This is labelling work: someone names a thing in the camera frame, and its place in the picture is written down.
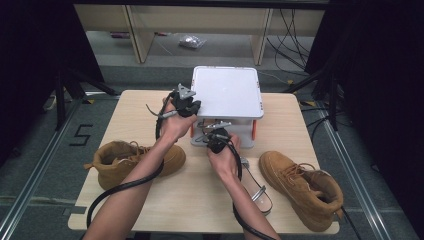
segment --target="cable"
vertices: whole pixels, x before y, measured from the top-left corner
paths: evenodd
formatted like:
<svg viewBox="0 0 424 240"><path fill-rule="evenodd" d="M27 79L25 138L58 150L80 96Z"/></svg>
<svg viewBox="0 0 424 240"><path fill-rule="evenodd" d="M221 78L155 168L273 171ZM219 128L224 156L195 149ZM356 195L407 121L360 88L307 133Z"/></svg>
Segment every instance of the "cable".
<svg viewBox="0 0 424 240"><path fill-rule="evenodd" d="M90 225L91 225L91 220L92 220L91 218L92 218L94 209L96 208L96 206L103 199L105 199L106 197L108 197L108 196L110 196L110 195L112 195L114 193L117 193L117 192L126 190L128 188L132 188L132 187L135 187L135 186L138 186L138 185L141 185L141 184L144 184L146 182L151 181L152 179L154 179L155 177L157 177L162 172L163 166L164 166L164 163L162 161L162 163L159 166L159 168L155 172L153 172L152 174L148 175L147 177L140 178L140 179L135 180L135 181L132 181L132 182L120 184L120 185L118 185L116 187L113 187L113 188L111 188L109 190L106 190L105 192L103 192L102 194L100 194L100 196L98 196L94 200L94 202L91 204L90 208L88 209L88 213L87 213L87 228L90 227Z"/></svg>
<svg viewBox="0 0 424 240"><path fill-rule="evenodd" d="M342 206L342 211L343 211L343 213L345 214L346 219L348 220L348 222L349 222L350 226L352 226L352 229L353 229L353 231L355 232L356 237L357 237L359 240L361 240L362 238L361 238L361 236L359 235L358 230L356 229L355 225L353 224L352 219L350 219L349 214L347 214L347 212L346 212L346 210L344 209L344 207L343 207L343 206Z"/></svg>
<svg viewBox="0 0 424 240"><path fill-rule="evenodd" d="M260 71L257 71L257 72L258 72L258 73L260 73L260 74L263 74L263 75L265 75L265 76L273 77L273 78L277 79L278 81L280 81L280 82L282 82L282 83L285 83L285 84L289 85L289 83L287 83L287 82L285 82L285 81L281 80L280 78L278 78L278 77L277 77L277 76L275 76L275 75L268 74L268 73L264 73L264 72L260 72Z"/></svg>
<svg viewBox="0 0 424 240"><path fill-rule="evenodd" d="M211 141L214 141L214 145L216 145L216 144L218 144L218 142L219 143L223 143L224 144L224 147L225 146L227 146L229 149L230 149L230 151L232 152L232 154L234 155L234 158L235 158L235 161L236 161L236 164L237 164L237 177L238 177L238 179L241 181L241 179L242 179L242 164L241 164L241 158L240 158L240 155L238 154L238 152L237 152L237 150L235 149L235 147L234 147L234 144L233 144L233 142L231 141L231 139L229 139L229 138L222 138L222 137L219 137L219 136L222 136L221 135L221 133L224 133L224 134L226 134L227 136L223 136L223 137L228 137L228 133L227 133L227 131L224 129L224 128L219 128L219 129L214 129L209 135L208 135L208 139L209 140L211 140ZM217 148L215 148L214 146L210 146L210 145L208 145L208 147L210 147L211 148L211 150L213 151L213 152L215 152L215 150L217 149ZM262 233L262 232L260 232L260 231L258 231L258 230L256 230L256 229L254 229L253 227L251 227L249 224L247 224L241 217L240 217L240 215L239 215L239 213L238 213L238 211L237 211L237 208L235 207L235 205L234 205L234 203L233 203L233 213L234 213L234 216L235 216L235 218L236 218L236 220L237 220L237 222L240 224L240 226L242 226L243 227L243 229L245 229L246 231L248 231L248 232L250 232L251 234L253 234L253 235L255 235L255 236L257 236L257 237L259 237L259 238L261 238L261 239L264 239L264 240L275 240L274 238L272 238L272 237L270 237L270 236L268 236L268 235L266 235L266 234L264 234L264 233Z"/></svg>
<svg viewBox="0 0 424 240"><path fill-rule="evenodd" d="M269 38L267 37L266 38L266 40L268 41L268 43L271 45L271 47L272 48L274 48L274 50L275 50L275 56L277 55L277 53L278 54L280 54L281 56L283 56L283 57L285 57L287 60L289 60L290 62L292 62L294 65L296 65L296 66L298 66L299 68L301 68L302 70L304 70L305 69L305 67L304 66L302 66L302 64L300 64L300 63L298 63L298 62L296 62L295 60L293 60L291 57L289 57L289 56L287 56L285 53L283 53L283 52L281 52L280 50L279 50L279 48L277 48L277 47L275 47L272 43L271 43L271 41L269 40Z"/></svg>

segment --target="tan work boot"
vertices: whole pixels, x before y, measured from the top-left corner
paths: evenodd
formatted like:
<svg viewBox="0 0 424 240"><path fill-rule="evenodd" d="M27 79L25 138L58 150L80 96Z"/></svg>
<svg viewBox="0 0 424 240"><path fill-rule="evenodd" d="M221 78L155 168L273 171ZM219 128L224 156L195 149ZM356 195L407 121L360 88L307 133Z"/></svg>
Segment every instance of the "tan work boot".
<svg viewBox="0 0 424 240"><path fill-rule="evenodd" d="M315 170L307 163L296 164L277 151L262 154L259 169L273 188L288 197L300 220L311 231L327 230L334 213L342 217L343 193L327 172Z"/></svg>
<svg viewBox="0 0 424 240"><path fill-rule="evenodd" d="M93 163L84 168L95 167L99 172L98 181L104 190L118 186L134 167L143 160L150 147L138 146L136 142L113 141L100 147L95 153ZM170 175L180 169L186 160L184 150L173 145L164 157L164 166L159 177Z"/></svg>

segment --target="white device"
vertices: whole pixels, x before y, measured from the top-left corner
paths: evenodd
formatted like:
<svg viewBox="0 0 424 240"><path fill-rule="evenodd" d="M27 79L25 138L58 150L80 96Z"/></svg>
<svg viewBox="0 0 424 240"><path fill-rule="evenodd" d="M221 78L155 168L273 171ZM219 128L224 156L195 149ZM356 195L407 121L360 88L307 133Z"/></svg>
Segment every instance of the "white device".
<svg viewBox="0 0 424 240"><path fill-rule="evenodd" d="M194 101L202 102L191 129L193 145L206 146L199 124L222 121L231 123L225 129L240 137L242 148L254 146L256 120L264 115L256 69L198 66L194 68L191 90L196 92Z"/></svg>

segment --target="wire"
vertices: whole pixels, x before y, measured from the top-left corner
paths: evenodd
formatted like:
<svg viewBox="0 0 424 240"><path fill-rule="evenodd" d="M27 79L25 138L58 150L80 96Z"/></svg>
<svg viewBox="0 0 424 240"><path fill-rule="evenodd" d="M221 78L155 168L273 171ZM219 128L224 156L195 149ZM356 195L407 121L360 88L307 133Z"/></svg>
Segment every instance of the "wire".
<svg viewBox="0 0 424 240"><path fill-rule="evenodd" d="M280 82L282 82L282 83L285 83L285 84L289 85L289 83L288 83L288 82L285 82L285 81L281 80L280 78L278 78L278 77L277 77L277 76L275 76L275 75L268 74L268 73L264 73L264 72L260 72L260 71L257 71L257 72L258 72L258 73L260 73L260 74L266 75L266 76L273 77L273 78L277 79L278 81L280 81Z"/></svg>
<svg viewBox="0 0 424 240"><path fill-rule="evenodd" d="M278 46L278 48L277 47L275 47L272 43L271 43L271 41L269 40L269 38L267 37L266 38L266 40L268 41L268 43L271 45L271 47L272 48L274 48L274 50L275 50L275 56L277 56L277 54L280 54L281 56L283 56L284 58L286 58L287 60L289 60L290 62L292 62L294 65L296 65L296 66L298 66L300 69L302 69L302 70L304 70L305 69L305 67L302 65L302 64L300 64L300 63L298 63L298 62L296 62L295 60L293 60L293 58L291 58L291 57L289 57L289 56L287 56L285 53L283 53L283 52L281 52L280 51L280 46L281 46L281 43L280 43L280 45Z"/></svg>
<svg viewBox="0 0 424 240"><path fill-rule="evenodd" d="M286 35L284 36L284 39L283 39L283 41L281 42L282 43L282 45L284 45L284 40L286 39L286 37L287 37L287 35L289 35L290 36L290 38L292 39L292 41L293 41L293 43L294 43L294 45L295 45L295 47L296 47L296 49L297 49L297 51L294 51L294 50L291 50L290 48L288 48L286 45L284 45L287 49L290 49L291 51L293 51L293 52L296 52L296 53L298 53L299 54L299 57L300 57L300 59L302 60L302 62L303 62L303 65L305 66L306 65L306 61L305 61L305 59L303 58L303 54L301 53L301 51L300 51L300 49L299 49L299 45L300 45L300 43L299 43L299 41L297 40L297 36L296 36L296 25L295 25L295 23L294 23L294 15L295 15L295 10L294 9L292 9L292 17L291 17L291 21L290 21L290 25L288 26L287 25L287 22L286 22L286 20L285 20L285 18L284 18L284 15L283 15L283 11L280 9L280 15L281 15L281 18L283 19L283 22L284 22L284 25L286 26L286 28L287 28L287 32L286 32ZM295 35L295 37L293 37L293 35L291 34L291 27L293 26L293 33L294 33L294 35Z"/></svg>
<svg viewBox="0 0 424 240"><path fill-rule="evenodd" d="M344 209L344 207L343 207L343 206L342 206L342 211L343 211L343 213L345 214L346 219L347 219L347 221L349 222L350 226L352 226L352 229L353 229L353 231L355 232L356 237L357 237L359 240L361 240L362 238L361 238L361 236L359 235L358 230L356 229L355 225L353 224L352 219L350 219L349 214L347 214L347 212L346 212L346 210Z"/></svg>

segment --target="table top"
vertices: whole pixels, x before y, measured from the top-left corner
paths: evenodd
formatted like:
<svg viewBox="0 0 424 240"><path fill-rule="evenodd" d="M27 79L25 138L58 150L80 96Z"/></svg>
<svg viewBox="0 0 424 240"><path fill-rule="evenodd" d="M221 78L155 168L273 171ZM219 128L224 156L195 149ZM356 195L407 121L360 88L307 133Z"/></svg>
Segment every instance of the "table top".
<svg viewBox="0 0 424 240"><path fill-rule="evenodd" d="M168 91L127 90L115 108L100 146L114 140L137 141L151 146L155 142L156 117L146 108L158 111ZM289 200L262 177L258 168L261 154L277 150L296 163L310 163L319 168L296 97L292 94L262 93L264 117L257 121L255 146L241 149L240 156L250 162L250 171L260 185L267 186L273 202L267 219L278 233L313 234L300 221ZM186 152L184 166L176 173L154 179L154 184L133 231L241 233L232 212L232 200L212 170L206 148L193 146L190 135L181 138L177 145ZM72 213L68 225L74 230L86 229L88 207L103 189L97 180L97 170L91 168L75 204L85 207L85 214ZM339 231L334 222L324 234Z"/></svg>

